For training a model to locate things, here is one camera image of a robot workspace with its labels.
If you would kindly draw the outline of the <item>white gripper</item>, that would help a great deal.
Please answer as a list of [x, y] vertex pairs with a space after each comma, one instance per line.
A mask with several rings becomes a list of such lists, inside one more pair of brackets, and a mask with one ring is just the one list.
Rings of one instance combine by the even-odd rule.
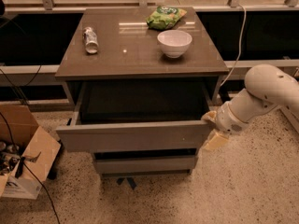
[[[229, 103], [224, 103], [216, 111], [208, 111], [201, 117], [201, 120], [212, 122], [216, 124], [217, 128], [229, 134], [238, 134], [249, 127], [246, 122], [238, 119], [230, 109]], [[223, 133], [212, 131], [207, 140], [203, 144], [204, 150], [215, 150], [224, 146], [229, 141], [229, 137]]]

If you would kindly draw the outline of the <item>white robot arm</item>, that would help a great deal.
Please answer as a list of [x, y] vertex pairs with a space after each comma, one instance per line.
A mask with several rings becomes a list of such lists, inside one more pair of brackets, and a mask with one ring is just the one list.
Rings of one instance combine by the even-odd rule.
[[231, 134], [240, 134], [249, 123], [281, 106], [299, 118], [298, 81], [270, 64], [256, 65], [246, 73], [245, 88], [216, 111], [202, 117], [212, 125], [203, 144], [205, 150], [222, 147]]

